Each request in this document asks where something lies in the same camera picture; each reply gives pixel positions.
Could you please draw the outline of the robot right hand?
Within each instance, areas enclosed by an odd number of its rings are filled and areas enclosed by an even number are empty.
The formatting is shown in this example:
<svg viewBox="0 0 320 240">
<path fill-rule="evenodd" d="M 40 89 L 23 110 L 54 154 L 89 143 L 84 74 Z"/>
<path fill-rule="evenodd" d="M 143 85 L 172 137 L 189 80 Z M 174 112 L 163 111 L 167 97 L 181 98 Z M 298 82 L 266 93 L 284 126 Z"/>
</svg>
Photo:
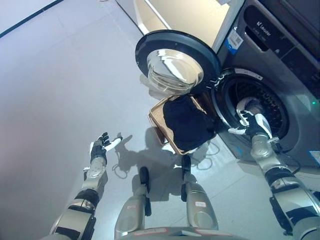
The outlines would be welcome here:
<svg viewBox="0 0 320 240">
<path fill-rule="evenodd" d="M 258 134 L 263 134 L 271 139 L 272 131 L 270 125 L 262 114 L 263 109 L 261 107 L 247 107 L 241 111 L 238 111 L 240 116 L 240 126 L 237 128 L 229 128 L 227 131 L 233 135 L 247 135 L 254 137 Z"/>
</svg>

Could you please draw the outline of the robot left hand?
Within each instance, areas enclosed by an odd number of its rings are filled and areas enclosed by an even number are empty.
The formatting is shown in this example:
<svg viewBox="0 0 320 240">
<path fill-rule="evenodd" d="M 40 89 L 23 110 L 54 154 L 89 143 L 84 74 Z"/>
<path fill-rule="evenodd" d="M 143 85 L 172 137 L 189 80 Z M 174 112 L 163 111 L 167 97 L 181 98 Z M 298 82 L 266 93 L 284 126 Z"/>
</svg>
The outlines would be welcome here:
<svg viewBox="0 0 320 240">
<path fill-rule="evenodd" d="M 114 149 L 122 140 L 123 137 L 118 136 L 110 141 L 108 133 L 102 133 L 97 140 L 90 144 L 90 161 L 92 162 L 96 158 L 103 158 L 107 161 L 107 152 Z"/>
</svg>

